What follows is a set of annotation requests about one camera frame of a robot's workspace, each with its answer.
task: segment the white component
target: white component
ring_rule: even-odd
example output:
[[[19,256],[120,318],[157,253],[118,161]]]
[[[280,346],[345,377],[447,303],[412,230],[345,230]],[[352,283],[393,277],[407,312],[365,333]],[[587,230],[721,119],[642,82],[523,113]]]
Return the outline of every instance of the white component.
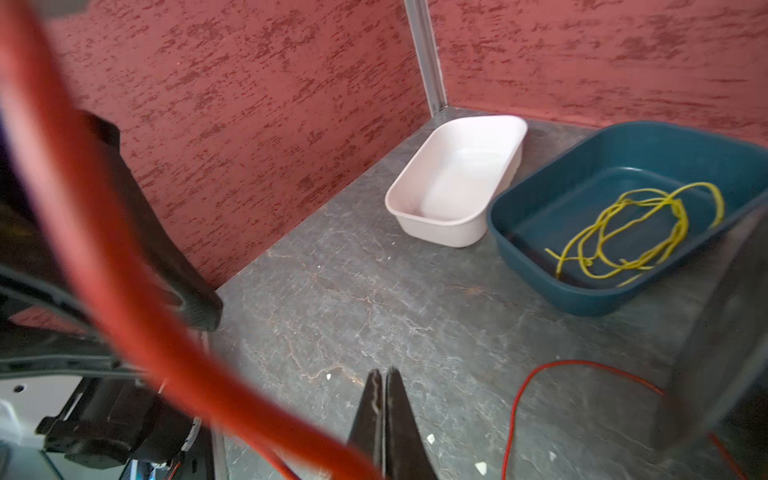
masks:
[[[480,475],[485,476],[485,474],[488,473],[488,465],[486,465],[485,462],[475,463],[475,468],[478,469],[478,472],[480,472]]]
[[[488,229],[485,211],[509,187],[528,124],[520,117],[459,118],[432,132],[384,200],[408,234],[466,247]]]
[[[21,447],[43,448],[35,429],[57,416],[82,380],[79,376],[37,376],[0,380],[0,439]]]
[[[194,444],[194,441],[197,440],[197,434],[200,433],[200,427],[203,425],[203,418],[202,417],[195,417],[192,420],[192,428],[190,429],[189,434],[187,434],[187,439],[184,440],[184,443],[181,446],[182,452],[189,452],[192,448],[192,445]]]

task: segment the red wire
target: red wire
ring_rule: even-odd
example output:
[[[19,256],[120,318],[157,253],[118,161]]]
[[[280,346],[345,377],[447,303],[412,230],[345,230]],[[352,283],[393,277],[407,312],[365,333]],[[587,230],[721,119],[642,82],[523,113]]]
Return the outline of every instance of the red wire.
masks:
[[[261,458],[267,461],[270,465],[272,465],[272,468],[277,470],[284,479],[286,480],[301,480],[296,473],[291,470],[291,467],[286,464],[282,458],[280,458],[274,451],[267,448],[264,445],[258,444],[258,445],[251,445],[251,448],[256,451],[259,455],[261,455]]]
[[[631,373],[625,372],[623,370],[615,369],[612,366],[603,365],[602,363],[589,362],[587,360],[560,360],[558,362],[545,363],[544,365],[540,365],[536,367],[525,378],[525,381],[523,382],[522,386],[518,390],[518,394],[515,396],[515,401],[512,403],[512,413],[509,417],[509,437],[507,438],[507,448],[504,452],[504,463],[502,464],[502,480],[506,480],[507,478],[507,465],[509,463],[509,454],[512,451],[512,440],[515,437],[515,417],[518,414],[518,405],[520,404],[520,398],[522,398],[523,393],[525,392],[525,388],[528,386],[531,380],[533,380],[533,377],[536,376],[536,374],[541,372],[542,370],[550,369],[555,366],[565,366],[565,365],[583,365],[583,366],[591,366],[596,369],[606,370],[615,375],[623,376],[626,379],[640,383],[642,386],[649,389],[651,392],[657,393],[658,395],[664,394],[664,390],[655,386],[653,383],[648,382],[646,379],[642,379],[639,376],[632,375]],[[747,476],[744,475],[744,472],[742,472],[741,468],[736,463],[736,461],[733,460],[733,457],[728,452],[728,450],[726,450],[726,448],[723,446],[720,440],[717,439],[717,437],[711,433],[707,435],[707,438],[709,438],[709,440],[712,441],[712,443],[715,445],[717,450],[720,451],[720,454],[723,456],[723,459],[726,461],[728,466],[731,467],[731,469],[733,470],[733,473],[736,474],[736,477],[738,477],[739,480],[749,480]]]
[[[168,475],[163,480],[174,480],[174,477],[176,476],[176,471],[181,467],[181,462],[177,462],[176,466],[173,467],[173,469],[170,471]]]

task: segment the plastic basin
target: plastic basin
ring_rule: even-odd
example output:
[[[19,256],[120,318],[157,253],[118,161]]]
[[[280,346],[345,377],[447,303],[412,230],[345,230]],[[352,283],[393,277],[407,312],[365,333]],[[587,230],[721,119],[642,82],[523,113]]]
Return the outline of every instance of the plastic basin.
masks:
[[[616,285],[636,271],[593,280],[581,272],[578,262],[567,262],[562,278],[554,278],[557,260],[544,248],[560,253],[620,194],[646,187],[671,192],[701,181],[720,188],[726,216],[722,223],[708,228],[715,211],[708,190],[683,192],[679,198],[690,229],[666,262],[623,287]],[[767,149],[672,124],[629,122],[597,131],[505,191],[489,208],[488,224],[504,261],[553,305],[578,316],[600,316],[618,308],[767,200]],[[615,219],[616,227],[639,217],[641,209],[627,209],[622,215]],[[610,240],[604,251],[614,259],[634,259],[666,238],[675,221],[664,209]],[[594,243],[587,245],[586,251],[594,250]],[[592,270],[604,273],[597,265]]]
[[[520,166],[527,131],[510,115],[441,125],[387,191],[387,210],[408,235],[449,247],[473,244],[487,230],[488,203]]]

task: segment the teal plastic tray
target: teal plastic tray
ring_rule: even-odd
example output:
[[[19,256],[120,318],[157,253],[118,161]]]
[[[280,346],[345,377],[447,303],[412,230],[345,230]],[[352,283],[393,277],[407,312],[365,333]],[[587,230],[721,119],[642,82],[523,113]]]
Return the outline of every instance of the teal plastic tray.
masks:
[[[683,192],[690,221],[685,240],[664,263],[623,287],[637,274],[622,272],[594,280],[578,262],[567,262],[554,278],[565,244],[622,193],[638,188],[671,192],[693,182],[711,182],[725,200],[725,218],[708,228],[715,203],[706,188]],[[499,195],[488,209],[488,225],[504,261],[557,308],[578,316],[617,309],[650,282],[731,228],[749,210],[768,201],[768,150],[747,142],[660,122],[616,124],[595,132],[520,184]],[[644,211],[627,208],[611,225],[619,227]],[[668,208],[606,242],[614,259],[634,259],[670,234],[676,219]],[[594,240],[585,251],[593,251]],[[594,273],[607,266],[597,264]]]

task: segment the wire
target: wire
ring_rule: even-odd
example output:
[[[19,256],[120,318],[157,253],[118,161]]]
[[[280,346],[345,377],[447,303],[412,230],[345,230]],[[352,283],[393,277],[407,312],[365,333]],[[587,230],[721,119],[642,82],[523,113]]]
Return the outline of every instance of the wire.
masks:
[[[181,462],[175,462],[170,466],[169,472],[163,477],[163,480],[174,480],[176,471],[181,467]]]
[[[612,276],[617,275],[620,272],[623,272],[625,270],[641,270],[641,271],[651,270],[652,268],[654,268],[654,266],[664,262],[667,258],[670,257],[674,249],[678,245],[680,245],[680,242],[685,240],[686,235],[688,235],[688,227],[689,227],[688,214],[685,211],[685,206],[683,205],[683,201],[675,197],[681,194],[682,192],[684,192],[685,190],[688,190],[694,187],[706,187],[710,189],[710,192],[712,193],[712,197],[715,200],[715,218],[712,224],[710,225],[710,228],[715,227],[717,224],[723,221],[723,217],[725,216],[725,200],[723,200],[723,195],[720,192],[720,189],[718,189],[714,184],[710,184],[707,182],[696,182],[693,184],[682,186],[677,190],[675,190],[674,192],[672,192],[671,194],[668,194],[667,192],[663,190],[659,190],[657,188],[640,188],[637,190],[630,190],[620,195],[619,198],[616,199],[616,201],[612,205],[610,205],[608,208],[603,210],[600,213],[600,215],[598,215],[598,219],[592,225],[583,229],[575,237],[573,237],[565,245],[565,248],[563,249],[563,252],[560,255],[557,255],[555,252],[553,252],[548,248],[544,249],[545,252],[549,253],[555,259],[558,260],[558,265],[554,271],[554,278],[560,279],[560,275],[562,274],[562,271],[563,271],[563,264],[571,260],[578,261],[579,266],[581,267],[581,271],[584,273],[584,275],[594,279],[611,278]],[[639,194],[639,193],[652,193],[652,194],[663,195],[663,196],[646,198],[643,200],[634,200],[630,198],[630,195]],[[648,212],[646,212],[646,214],[644,214],[642,217],[629,221],[622,227],[619,227],[616,230],[613,230],[609,234],[606,234],[605,230],[608,227],[608,222],[610,222],[613,217],[618,215],[619,212],[621,212],[625,207],[629,207],[630,205],[634,205],[637,207],[652,207],[652,208]],[[667,237],[666,240],[663,240],[662,242],[658,243],[655,247],[649,250],[646,250],[636,260],[628,261],[622,258],[622,259],[619,259],[619,263],[616,263],[607,257],[607,255],[603,251],[603,245],[607,240],[615,237],[616,235],[625,231],[629,227],[632,227],[633,225],[644,222],[645,220],[650,218],[652,215],[654,215],[656,212],[666,207],[667,205],[670,206],[670,209],[672,210],[672,214],[677,218],[677,222],[672,227],[672,231],[670,232],[670,235],[669,237]],[[598,242],[595,245],[594,254],[591,257],[586,257],[584,255],[584,244],[596,232],[598,234]],[[574,244],[576,244],[577,256],[569,257],[568,252],[571,250]],[[613,268],[613,270],[611,270],[608,273],[603,273],[600,275],[596,275],[590,272],[589,267],[593,266],[595,260],[597,259],[600,259],[603,263]],[[654,259],[655,259],[654,264],[649,266],[648,263]],[[637,275],[629,278],[628,280],[625,280],[624,282],[619,283],[617,287],[625,286],[628,283],[634,282],[635,280],[640,278],[642,274],[643,274],[642,272],[638,273]]]
[[[53,470],[53,473],[54,473],[54,475],[56,475],[58,480],[65,480],[64,476],[58,470],[58,467],[56,466],[56,464],[48,456],[48,453],[45,450],[40,450],[40,455],[42,455],[43,459],[45,460],[45,463],[47,463],[48,466],[51,467],[51,470]]]
[[[649,389],[651,392],[657,393],[658,395],[664,394],[664,390],[655,386],[653,383],[648,382],[646,379],[643,379],[636,375],[632,375],[631,373],[625,372],[624,370],[615,369],[612,366],[603,365],[602,363],[589,362],[588,360],[559,360],[557,362],[545,363],[544,365],[540,365],[536,367],[528,374],[527,377],[525,377],[525,381],[523,382],[522,386],[518,390],[518,394],[515,396],[515,401],[512,403],[512,413],[509,417],[509,437],[507,437],[507,448],[504,451],[504,463],[502,463],[502,480],[506,480],[507,478],[507,466],[509,463],[509,454],[512,451],[512,442],[515,438],[515,418],[518,414],[518,406],[520,404],[520,398],[522,398],[523,393],[525,392],[525,388],[528,387],[528,384],[531,382],[531,380],[533,380],[533,377],[536,376],[537,373],[546,369],[550,369],[552,367],[566,366],[566,365],[590,366],[595,369],[605,370],[615,375],[623,376],[625,379],[632,380],[633,382],[640,383],[642,386]],[[723,456],[723,459],[725,460],[725,462],[728,464],[728,466],[730,466],[731,470],[733,470],[733,473],[736,475],[736,477],[739,480],[749,480],[747,476],[744,475],[744,472],[741,470],[741,468],[736,463],[736,461],[733,460],[733,456],[731,456],[728,450],[726,450],[725,446],[723,446],[720,440],[712,433],[707,434],[707,438],[715,445],[717,450]]]
[[[267,463],[272,465],[272,468],[277,470],[286,480],[301,480],[291,467],[289,467],[288,464],[286,464],[283,459],[272,450],[267,447],[262,447],[261,450],[257,450],[257,453],[261,455]]]

